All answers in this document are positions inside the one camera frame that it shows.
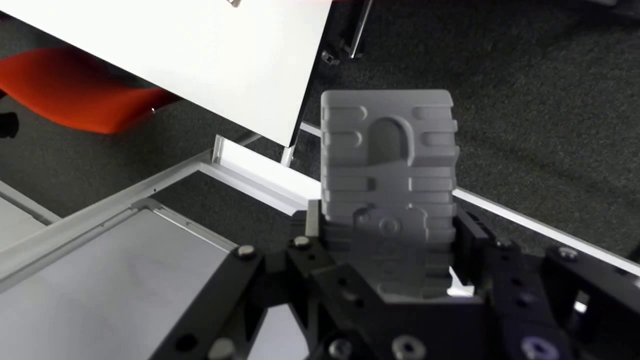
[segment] orange chair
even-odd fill
[[[94,135],[119,135],[178,101],[163,89],[125,84],[72,48],[39,48],[0,61],[3,94],[55,125]]]

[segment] gray plastic part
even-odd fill
[[[327,220],[355,241],[448,246],[461,154],[453,105],[447,91],[324,92]]]

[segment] gray floor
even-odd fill
[[[448,89],[461,186],[620,254],[639,245],[636,26],[539,0],[379,0],[367,41],[362,63],[322,66],[314,84]],[[0,56],[48,43],[0,21]],[[205,150],[214,135],[240,135],[189,105],[117,139],[68,132],[12,101],[3,110],[19,110],[23,132],[0,142],[0,180],[63,216]],[[314,141],[303,139],[298,161],[319,174]]]

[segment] red object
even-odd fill
[[[163,89],[132,89],[72,48],[39,48],[0,61],[0,92],[42,119],[94,135],[119,135],[178,101]]]

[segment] white board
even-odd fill
[[[0,0],[0,11],[289,146],[330,0]]]

